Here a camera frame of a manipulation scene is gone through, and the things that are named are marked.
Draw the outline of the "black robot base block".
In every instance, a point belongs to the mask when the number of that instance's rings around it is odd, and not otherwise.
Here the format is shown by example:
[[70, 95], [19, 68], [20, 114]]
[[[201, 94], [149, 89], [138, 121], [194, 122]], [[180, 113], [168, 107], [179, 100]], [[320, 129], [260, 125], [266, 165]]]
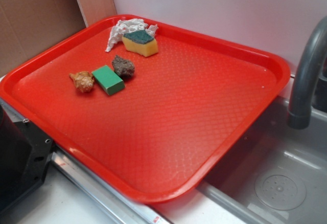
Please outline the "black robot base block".
[[1, 214], [44, 183], [53, 147], [33, 122], [13, 122], [1, 108]]

